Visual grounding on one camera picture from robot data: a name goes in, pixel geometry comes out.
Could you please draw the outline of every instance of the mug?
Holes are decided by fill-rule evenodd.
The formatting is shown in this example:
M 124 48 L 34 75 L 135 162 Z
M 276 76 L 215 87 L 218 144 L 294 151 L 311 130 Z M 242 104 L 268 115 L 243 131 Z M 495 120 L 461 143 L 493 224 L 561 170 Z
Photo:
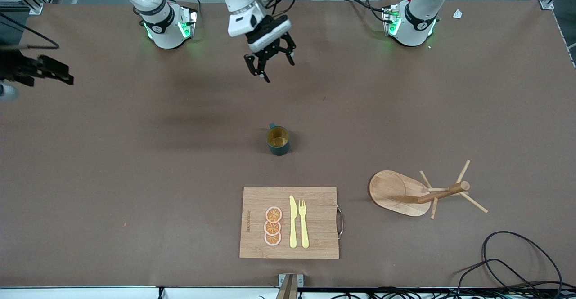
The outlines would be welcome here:
M 290 135 L 286 128 L 280 125 L 270 124 L 270 129 L 266 134 L 268 147 L 274 155 L 284 155 L 290 149 Z

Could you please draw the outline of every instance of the wooden mug tree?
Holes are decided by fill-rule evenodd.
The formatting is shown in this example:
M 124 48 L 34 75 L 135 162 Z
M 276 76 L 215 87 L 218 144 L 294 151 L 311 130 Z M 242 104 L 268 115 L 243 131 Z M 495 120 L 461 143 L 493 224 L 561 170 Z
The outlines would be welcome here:
M 398 172 L 384 170 L 375 174 L 370 180 L 370 196 L 380 207 L 412 217 L 424 215 L 430 209 L 430 202 L 432 202 L 431 218 L 434 219 L 436 208 L 438 207 L 438 199 L 453 195 L 463 196 L 478 209 L 488 213 L 486 208 L 464 192 L 470 188 L 468 182 L 462 181 L 469 164 L 470 160 L 467 160 L 456 182 L 448 188 L 432 188 L 428 178 L 422 171 L 420 171 L 420 174 L 426 186 Z

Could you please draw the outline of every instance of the yellow plastic knife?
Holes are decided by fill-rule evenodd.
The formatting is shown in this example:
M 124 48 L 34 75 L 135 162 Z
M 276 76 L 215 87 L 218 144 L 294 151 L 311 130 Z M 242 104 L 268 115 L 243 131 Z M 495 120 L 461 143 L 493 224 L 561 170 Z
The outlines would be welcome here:
M 298 207 L 293 196 L 290 196 L 290 247 L 296 248 L 298 242 L 296 240 L 296 217 L 298 217 Z

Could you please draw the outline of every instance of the toy orange slice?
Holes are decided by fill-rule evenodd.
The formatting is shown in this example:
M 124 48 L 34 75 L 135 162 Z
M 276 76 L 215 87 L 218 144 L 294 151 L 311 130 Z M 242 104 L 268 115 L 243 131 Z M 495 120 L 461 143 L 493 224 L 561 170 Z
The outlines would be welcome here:
M 282 211 L 280 208 L 273 206 L 266 210 L 266 220 L 269 223 L 277 223 L 282 219 Z
M 264 223 L 264 232 L 267 235 L 270 236 L 278 235 L 278 233 L 280 233 L 280 229 L 282 229 L 280 223 L 270 223 L 269 221 L 265 221 Z
M 280 234 L 280 233 L 278 235 L 274 235 L 274 236 L 264 234 L 264 241 L 266 242 L 266 244 L 268 244 L 270 246 L 276 246 L 276 245 L 280 244 L 281 240 L 282 240 L 282 234 Z

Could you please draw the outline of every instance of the yellow plastic fork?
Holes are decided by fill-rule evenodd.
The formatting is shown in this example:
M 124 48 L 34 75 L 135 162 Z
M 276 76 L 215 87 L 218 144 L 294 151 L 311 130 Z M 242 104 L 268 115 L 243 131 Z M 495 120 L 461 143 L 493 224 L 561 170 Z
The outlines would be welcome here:
M 308 241 L 308 228 L 306 227 L 306 201 L 298 200 L 298 213 L 301 218 L 302 226 L 302 247 L 308 248 L 310 242 Z

